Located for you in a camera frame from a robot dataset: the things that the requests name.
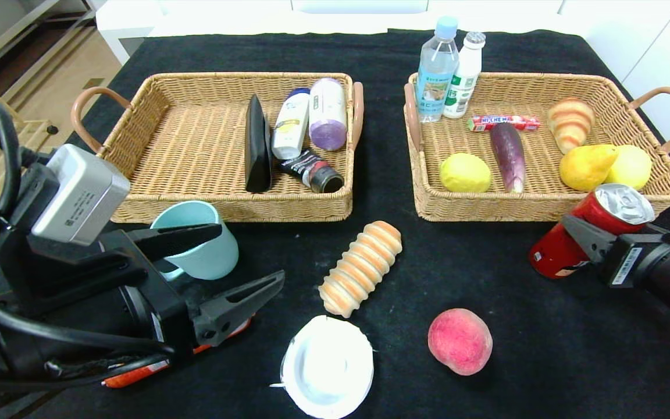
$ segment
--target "croissant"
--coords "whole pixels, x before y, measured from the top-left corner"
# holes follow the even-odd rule
[[[593,109],[578,98],[566,98],[547,111],[550,127],[558,148],[563,154],[584,145],[594,124]]]
[[[319,286],[325,310],[349,318],[402,252],[400,232],[386,222],[366,225]]]

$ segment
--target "wicker basket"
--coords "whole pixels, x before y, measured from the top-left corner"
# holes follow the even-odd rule
[[[313,149],[338,171],[345,184],[335,193],[313,193],[296,178],[274,171],[273,187],[245,191],[245,114],[252,94],[268,121],[276,121],[293,88],[332,77],[345,88],[348,136],[345,148]],[[117,100],[125,111],[104,145],[84,129],[81,112],[96,93]],[[114,222],[151,223],[181,201],[213,204],[227,222],[335,222],[351,214],[353,157],[361,136],[363,88],[341,73],[175,73],[144,80],[131,103],[108,88],[85,90],[72,109],[74,130],[99,157],[131,182]]]
[[[524,193],[505,193],[490,136],[468,130],[473,115],[529,115],[543,118],[557,101],[575,96],[596,112],[596,126],[586,144],[632,144],[647,151],[653,160],[651,179],[641,191],[656,214],[670,207],[670,141],[660,145],[635,109],[670,87],[657,88],[628,103],[615,84],[604,77],[577,74],[482,73],[467,115],[419,124],[415,113],[413,74],[405,85],[404,107],[412,166],[415,209],[432,222],[556,222],[585,193],[570,189],[560,180],[558,165],[563,155],[543,123],[538,131],[523,131],[526,155]],[[480,157],[494,173],[486,193],[450,193],[441,184],[439,165],[453,153]]]

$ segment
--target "table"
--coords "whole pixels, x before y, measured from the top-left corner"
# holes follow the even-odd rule
[[[249,331],[123,390],[66,390],[32,417],[305,417],[284,390],[268,385],[279,380],[291,337],[325,313],[316,291],[322,277],[378,219],[402,231],[404,252],[350,319],[377,350],[372,389],[351,417],[670,417],[670,311],[654,297],[607,289],[591,270],[543,279],[526,252],[550,223],[418,218],[402,85],[429,37],[391,31],[146,40],[110,85],[128,98],[157,72],[346,72],[363,82],[354,211],[337,223],[231,223],[237,268],[219,281],[181,279],[178,287],[210,294],[285,269],[283,291]],[[582,38],[549,31],[487,34],[484,70],[613,79]],[[104,139],[121,111],[101,98],[85,126]],[[657,222],[670,228],[670,209]],[[490,361],[472,377],[453,374],[426,345],[431,320],[453,307],[473,310],[493,334]]]

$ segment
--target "purple container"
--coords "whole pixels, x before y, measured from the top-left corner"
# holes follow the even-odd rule
[[[309,92],[309,138],[325,150],[337,150],[345,144],[345,92],[340,82],[325,77]]]

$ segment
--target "light blue cup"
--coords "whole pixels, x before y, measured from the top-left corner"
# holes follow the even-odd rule
[[[226,276],[239,260],[237,239],[226,228],[218,211],[212,204],[203,201],[186,201],[167,208],[151,223],[151,228],[171,228],[171,226],[202,225],[218,223],[221,235],[199,244],[181,254],[169,255],[165,260],[177,266],[171,272],[160,272],[168,281],[173,281],[187,273],[198,279],[219,279]]]

